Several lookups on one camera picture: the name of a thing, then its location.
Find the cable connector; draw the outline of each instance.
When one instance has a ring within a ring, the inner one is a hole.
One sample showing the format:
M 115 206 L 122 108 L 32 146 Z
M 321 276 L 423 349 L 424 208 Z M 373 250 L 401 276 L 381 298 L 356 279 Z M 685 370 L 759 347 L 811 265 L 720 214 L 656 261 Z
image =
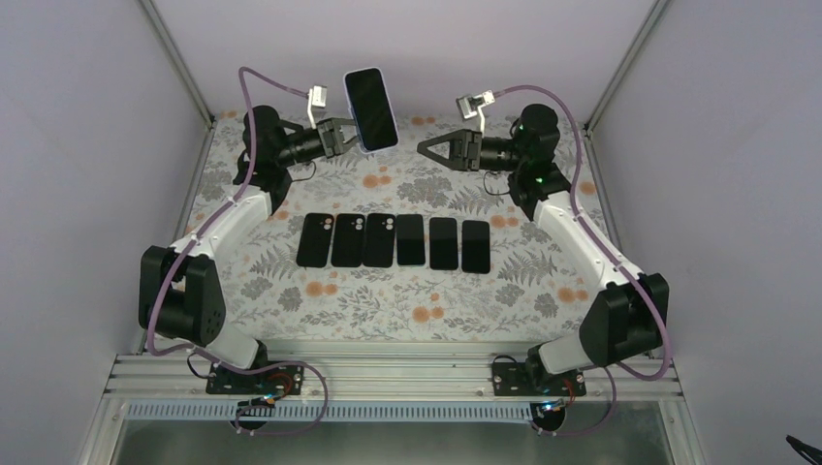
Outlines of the cable connector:
M 317 84 L 308 89 L 308 121 L 311 123 L 311 129 L 317 129 L 317 123 L 314 121 L 314 109 L 324 109 L 328 96 L 329 88 L 325 85 Z
M 487 90 L 475 96 L 463 95 L 459 97 L 457 107 L 462 114 L 463 120 L 480 117 L 480 133 L 482 134 L 486 130 L 486 116 L 483 114 L 483 107 L 487 107 L 494 102 L 493 92 Z

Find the leaf pattern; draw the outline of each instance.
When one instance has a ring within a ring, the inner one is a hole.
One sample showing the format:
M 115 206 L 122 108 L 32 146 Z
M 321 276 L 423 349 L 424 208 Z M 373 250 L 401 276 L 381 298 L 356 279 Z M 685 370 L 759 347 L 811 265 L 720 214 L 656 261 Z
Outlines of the leaf pattern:
M 242 115 L 222 118 L 205 163 L 189 219 L 193 228 L 236 186 L 236 156 L 243 149 Z M 304 115 L 283 115 L 307 125 Z M 486 133 L 507 137 L 512 118 L 493 116 Z M 362 154 L 358 149 L 317 161 L 314 177 L 294 183 L 286 201 L 252 231 L 220 271 L 227 320 L 258 339 L 351 341 L 545 342 L 579 327 L 590 305 L 585 282 L 549 234 L 529 222 L 508 196 L 490 196 L 480 172 L 457 172 L 416 153 L 419 140 L 464 128 L 458 118 L 435 116 L 424 124 L 396 119 L 401 145 Z M 555 159 L 568 175 L 574 143 L 567 121 Z M 313 167 L 290 167 L 305 178 Z M 592 181 L 585 161 L 581 181 Z M 504 175 L 489 188 L 507 189 Z M 592 221 L 604 229 L 596 195 L 579 195 Z M 305 215 L 419 213 L 491 224 L 491 274 L 432 271 L 427 267 L 300 268 L 294 260 Z M 572 301 L 559 299 L 570 289 Z

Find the white wall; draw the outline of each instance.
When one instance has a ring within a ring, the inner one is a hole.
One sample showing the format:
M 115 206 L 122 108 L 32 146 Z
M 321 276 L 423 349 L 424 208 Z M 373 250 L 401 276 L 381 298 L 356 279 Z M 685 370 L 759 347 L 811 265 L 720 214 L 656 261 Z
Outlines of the white wall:
M 326 84 L 332 110 L 345 109 L 345 72 L 378 66 L 400 113 L 455 112 L 466 93 L 530 83 L 586 120 L 653 0 L 155 3 L 214 111 L 243 108 L 242 65 L 305 90 Z M 255 101 L 265 101 L 260 89 Z M 299 99 L 266 92 L 278 108 L 302 110 Z
M 677 0 L 595 130 L 711 463 L 822 447 L 822 4 Z
M 0 462 L 75 463 L 205 135 L 135 1 L 0 13 Z

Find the black mounting plate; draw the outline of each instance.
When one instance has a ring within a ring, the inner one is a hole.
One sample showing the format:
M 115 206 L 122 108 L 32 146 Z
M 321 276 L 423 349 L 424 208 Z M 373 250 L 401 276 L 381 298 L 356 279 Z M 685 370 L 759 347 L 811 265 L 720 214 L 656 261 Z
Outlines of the black mounting plate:
M 273 375 L 283 373 L 294 380 L 288 395 L 300 395 L 302 379 L 305 376 L 304 371 L 305 369 L 301 366 L 288 365 L 259 375 L 238 375 L 222 366 L 214 368 L 212 365 L 205 392 L 209 394 L 277 395 L 279 391 L 284 390 L 284 386 L 282 378 L 273 377 Z
M 571 384 L 576 397 L 586 394 L 585 379 L 580 383 L 577 376 L 583 372 L 572 370 L 555 376 L 545 391 L 537 390 L 525 371 L 525 363 L 513 361 L 495 361 L 490 366 L 493 395 L 498 397 L 568 397 L 570 392 L 565 381 Z

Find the smartphone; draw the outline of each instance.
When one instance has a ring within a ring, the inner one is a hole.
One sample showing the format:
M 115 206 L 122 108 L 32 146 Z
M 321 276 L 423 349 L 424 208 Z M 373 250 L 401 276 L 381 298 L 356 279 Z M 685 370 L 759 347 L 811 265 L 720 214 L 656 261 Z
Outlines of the smartphone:
M 457 220 L 454 218 L 431 218 L 428 223 L 431 269 L 459 268 L 457 250 Z
M 356 268 L 363 264 L 365 217 L 355 213 L 340 213 L 334 223 L 332 265 Z
M 377 68 L 352 71 L 345 75 L 344 82 L 363 152 L 395 146 L 398 138 L 394 112 L 382 72 Z
M 487 221 L 462 222 L 462 271 L 490 273 L 490 225 Z
M 365 219 L 363 264 L 388 268 L 394 264 L 395 216 L 371 213 Z
M 426 236 L 423 215 L 396 215 L 396 264 L 426 264 Z
M 329 262 L 332 245 L 333 216 L 328 213 L 308 213 L 302 221 L 300 245 L 297 247 L 297 265 L 312 268 L 325 267 Z

